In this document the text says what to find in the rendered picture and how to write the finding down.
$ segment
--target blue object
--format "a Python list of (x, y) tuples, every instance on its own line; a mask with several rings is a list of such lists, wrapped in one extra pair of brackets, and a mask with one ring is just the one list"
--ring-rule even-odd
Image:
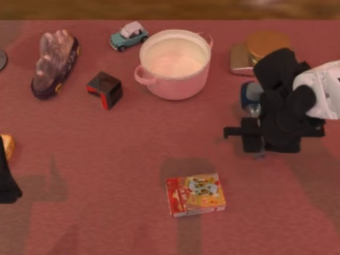
[(126, 24), (119, 32), (110, 36), (111, 46), (123, 52), (126, 48), (143, 43), (149, 37), (149, 33), (137, 21)]
[(247, 98), (247, 88), (248, 85), (253, 83), (253, 81), (248, 81), (241, 86), (241, 107), (246, 110), (251, 105), (258, 105), (260, 101), (254, 101)]

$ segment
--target pot handle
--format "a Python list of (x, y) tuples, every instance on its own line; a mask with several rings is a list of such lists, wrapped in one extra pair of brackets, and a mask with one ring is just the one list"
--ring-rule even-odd
[[(204, 32), (198, 32), (197, 34), (199, 34), (200, 36), (204, 34)], [(214, 45), (214, 40), (213, 38), (211, 37), (211, 35), (208, 35), (209, 37), (209, 41), (208, 41), (208, 44), (209, 44), (209, 47), (212, 48), (213, 45)]]
[(145, 79), (140, 74), (143, 73), (143, 67), (142, 65), (137, 66), (137, 68), (134, 70), (134, 79), (144, 85), (144, 86), (151, 86), (155, 85), (157, 83), (157, 78), (152, 79)]

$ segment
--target car wheel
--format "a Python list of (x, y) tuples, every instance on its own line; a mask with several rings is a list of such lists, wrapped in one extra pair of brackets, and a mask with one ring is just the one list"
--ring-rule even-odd
[(126, 47), (125, 47), (125, 46), (121, 46), (121, 47), (118, 48), (118, 51), (119, 51), (119, 52), (123, 52), (123, 51), (125, 51), (125, 50), (126, 50)]
[(143, 42), (145, 42), (147, 39), (148, 39), (148, 37), (147, 37), (147, 36), (144, 36), (140, 41), (143, 43)]

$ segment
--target candy box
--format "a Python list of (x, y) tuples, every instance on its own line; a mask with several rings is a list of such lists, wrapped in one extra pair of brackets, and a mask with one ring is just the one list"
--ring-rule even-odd
[(222, 211), (226, 207), (218, 174), (169, 178), (166, 190), (173, 217)]

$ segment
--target jar lid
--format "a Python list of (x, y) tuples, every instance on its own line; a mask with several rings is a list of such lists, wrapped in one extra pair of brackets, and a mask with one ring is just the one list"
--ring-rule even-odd
[(278, 49), (289, 48), (290, 43), (288, 36), (283, 33), (262, 30), (247, 38), (246, 47), (256, 60), (260, 60)]

